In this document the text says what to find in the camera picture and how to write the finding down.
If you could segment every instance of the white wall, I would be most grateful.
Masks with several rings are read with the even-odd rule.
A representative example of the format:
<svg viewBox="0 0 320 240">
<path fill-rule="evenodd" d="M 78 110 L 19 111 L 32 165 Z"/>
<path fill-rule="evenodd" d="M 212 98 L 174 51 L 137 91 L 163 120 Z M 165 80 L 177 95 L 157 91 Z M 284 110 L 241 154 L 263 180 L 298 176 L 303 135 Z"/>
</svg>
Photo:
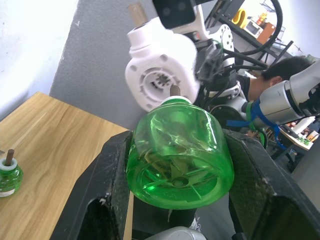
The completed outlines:
<svg viewBox="0 0 320 240">
<path fill-rule="evenodd" d="M 0 0 L 0 120 L 49 94 L 78 0 Z"/>
<path fill-rule="evenodd" d="M 304 55 L 320 58 L 320 0 L 279 0 L 285 32 L 282 40 L 294 41 Z"/>
</svg>

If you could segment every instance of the gray wall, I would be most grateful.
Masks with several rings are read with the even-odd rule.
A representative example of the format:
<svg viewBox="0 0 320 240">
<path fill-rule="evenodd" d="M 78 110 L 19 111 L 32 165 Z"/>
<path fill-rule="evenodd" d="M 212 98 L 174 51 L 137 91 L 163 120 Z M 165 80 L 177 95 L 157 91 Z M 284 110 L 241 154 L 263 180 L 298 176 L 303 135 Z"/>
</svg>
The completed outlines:
<svg viewBox="0 0 320 240">
<path fill-rule="evenodd" d="M 128 129 L 145 112 L 125 81 L 133 0 L 79 0 L 50 95 Z M 149 18 L 151 0 L 142 1 Z"/>
</svg>

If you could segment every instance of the white plastic housing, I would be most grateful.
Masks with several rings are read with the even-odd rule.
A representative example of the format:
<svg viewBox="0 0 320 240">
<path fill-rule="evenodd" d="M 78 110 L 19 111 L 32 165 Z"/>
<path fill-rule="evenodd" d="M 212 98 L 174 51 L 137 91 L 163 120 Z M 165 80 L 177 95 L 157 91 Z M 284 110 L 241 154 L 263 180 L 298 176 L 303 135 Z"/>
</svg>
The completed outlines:
<svg viewBox="0 0 320 240">
<path fill-rule="evenodd" d="M 131 60 L 125 69 L 126 82 L 147 112 L 170 96 L 171 85 L 195 102 L 200 82 L 194 76 L 197 49 L 186 36 L 165 29 L 158 17 L 128 34 Z"/>
</svg>

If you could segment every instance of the small green bottle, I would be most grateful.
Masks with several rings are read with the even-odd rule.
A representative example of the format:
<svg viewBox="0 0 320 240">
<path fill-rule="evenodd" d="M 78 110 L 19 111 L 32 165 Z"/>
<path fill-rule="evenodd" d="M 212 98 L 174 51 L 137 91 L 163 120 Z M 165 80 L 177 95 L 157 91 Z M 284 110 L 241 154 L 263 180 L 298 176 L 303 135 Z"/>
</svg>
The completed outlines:
<svg viewBox="0 0 320 240">
<path fill-rule="evenodd" d="M 0 160 L 0 197 L 14 194 L 19 189 L 24 176 L 13 155 L 14 150 L 10 149 L 6 158 Z"/>
<path fill-rule="evenodd" d="M 234 169 L 219 122 L 187 98 L 172 96 L 139 121 L 126 176 L 142 201 L 184 210 L 224 196 Z"/>
</svg>

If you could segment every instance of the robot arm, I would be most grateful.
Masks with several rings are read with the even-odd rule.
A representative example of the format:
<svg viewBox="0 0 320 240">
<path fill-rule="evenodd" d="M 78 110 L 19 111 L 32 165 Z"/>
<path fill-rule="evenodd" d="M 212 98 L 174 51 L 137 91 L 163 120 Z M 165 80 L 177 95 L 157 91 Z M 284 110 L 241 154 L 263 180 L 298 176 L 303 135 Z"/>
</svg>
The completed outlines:
<svg viewBox="0 0 320 240">
<path fill-rule="evenodd" d="M 260 96 L 257 104 L 263 115 L 273 124 L 281 125 L 304 117 L 320 114 L 320 61 L 304 71 L 282 81 Z M 266 123 L 260 118 L 254 121 L 256 127 Z"/>
</svg>

